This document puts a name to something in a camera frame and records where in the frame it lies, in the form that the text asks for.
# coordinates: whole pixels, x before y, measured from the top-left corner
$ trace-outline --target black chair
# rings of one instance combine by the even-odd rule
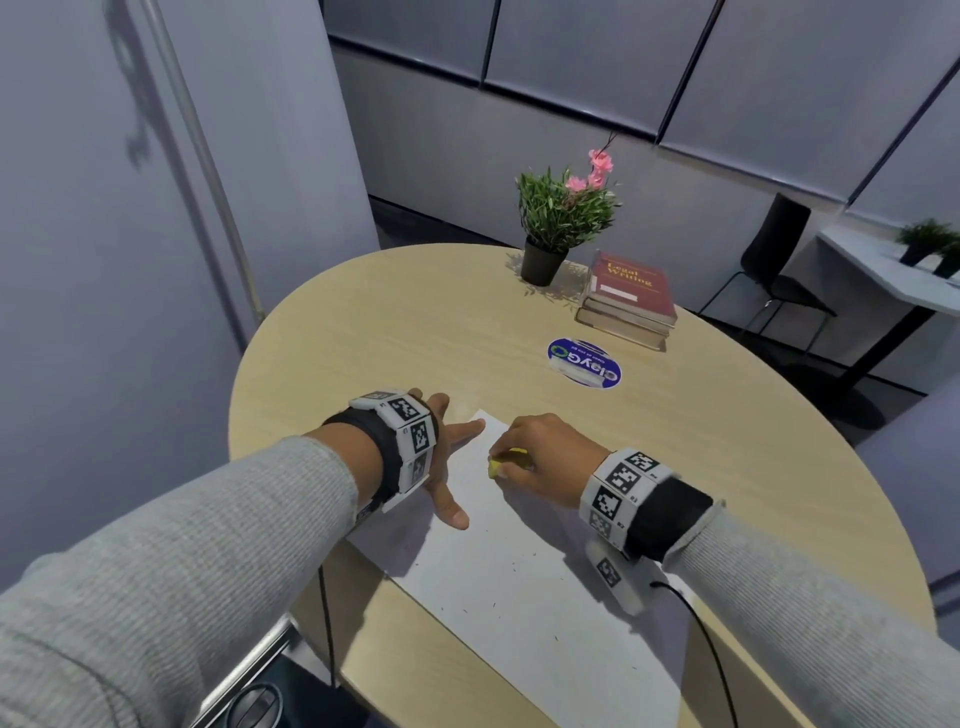
[[[823,311],[824,320],[817,328],[816,333],[813,334],[810,343],[806,345],[806,349],[804,349],[804,356],[806,356],[827,326],[827,321],[837,315],[832,308],[807,290],[798,280],[792,279],[789,276],[780,275],[783,266],[786,265],[787,260],[790,259],[794,250],[796,250],[797,243],[800,242],[800,236],[803,234],[806,221],[809,218],[809,207],[795,203],[793,200],[789,200],[778,193],[773,204],[770,205],[770,211],[767,212],[766,219],[764,219],[763,225],[760,226],[760,230],[756,234],[754,241],[747,250],[743,252],[743,256],[740,257],[740,268],[742,270],[730,276],[730,280],[724,283],[723,287],[714,293],[713,297],[707,301],[703,308],[697,311],[697,313],[703,313],[707,310],[707,306],[713,303],[716,297],[723,293],[728,285],[733,283],[733,279],[737,276],[746,276],[763,287],[763,290],[768,296],[768,301],[756,313],[754,318],[747,322],[747,325],[740,330],[738,337],[743,338],[743,334],[747,329],[753,325],[760,314],[767,310],[773,302],[777,303],[777,308],[757,334],[763,333],[763,330],[770,326],[770,322],[780,313],[780,309],[784,303],[794,303],[796,305],[806,306],[807,308],[815,308],[818,311]]]

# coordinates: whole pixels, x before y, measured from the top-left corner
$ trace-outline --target round wooden table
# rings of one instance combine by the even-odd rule
[[[447,420],[483,408],[503,422],[556,412],[611,449],[643,448],[730,510],[933,629],[924,576],[897,515],[853,450],[776,372],[678,309],[667,352],[574,322],[585,269],[553,285],[520,280],[522,253],[421,245],[365,255],[294,291],[240,365],[229,414],[231,457],[305,432],[347,399],[382,386],[451,396]],[[552,371],[550,341],[583,338],[620,364],[610,390]],[[338,668],[400,728],[553,723],[349,544],[324,570]],[[805,719],[703,605],[744,726]],[[316,583],[295,605],[326,653]],[[690,631],[680,725],[727,726],[716,668]]]

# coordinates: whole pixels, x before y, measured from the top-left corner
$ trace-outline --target metal pole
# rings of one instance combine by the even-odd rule
[[[210,188],[210,195],[213,196],[213,204],[217,207],[220,214],[220,222],[223,223],[224,232],[227,234],[227,241],[230,250],[233,252],[233,259],[240,269],[240,278],[243,281],[244,292],[247,294],[247,302],[253,311],[253,318],[256,324],[260,326],[267,314],[263,310],[263,303],[260,302],[260,296],[256,292],[256,286],[253,284],[253,271],[250,268],[250,262],[247,260],[247,252],[244,250],[243,241],[240,239],[240,230],[237,229],[236,221],[233,219],[233,211],[230,209],[230,203],[227,199],[227,192],[224,190],[224,184],[220,181],[220,173],[217,172],[217,165],[213,161],[213,155],[210,154],[210,148],[206,144],[204,128],[200,125],[200,117],[197,116],[197,108],[193,105],[193,99],[190,97],[190,90],[187,88],[186,79],[183,78],[183,71],[180,70],[180,62],[177,60],[177,51],[174,50],[173,41],[167,32],[167,25],[163,22],[163,13],[156,0],[141,0],[143,11],[147,14],[147,22],[150,24],[150,30],[154,34],[156,49],[163,60],[163,67],[167,71],[167,78],[170,80],[170,86],[173,88],[174,97],[177,99],[177,106],[180,107],[180,115],[183,117],[183,123],[186,125],[187,133],[190,134],[190,141],[193,142],[193,148],[197,152],[200,160],[200,166],[204,170],[206,184]]]

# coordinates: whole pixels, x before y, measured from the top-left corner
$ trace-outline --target red book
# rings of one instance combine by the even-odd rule
[[[590,270],[587,298],[670,327],[677,323],[677,309],[663,271],[616,255],[597,255]]]

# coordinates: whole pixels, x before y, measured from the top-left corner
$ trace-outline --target person's right hand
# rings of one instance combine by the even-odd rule
[[[567,508],[580,505],[587,481],[611,453],[554,414],[517,417],[490,448],[490,455],[497,457],[510,448],[530,453],[533,470],[503,463],[497,475]]]

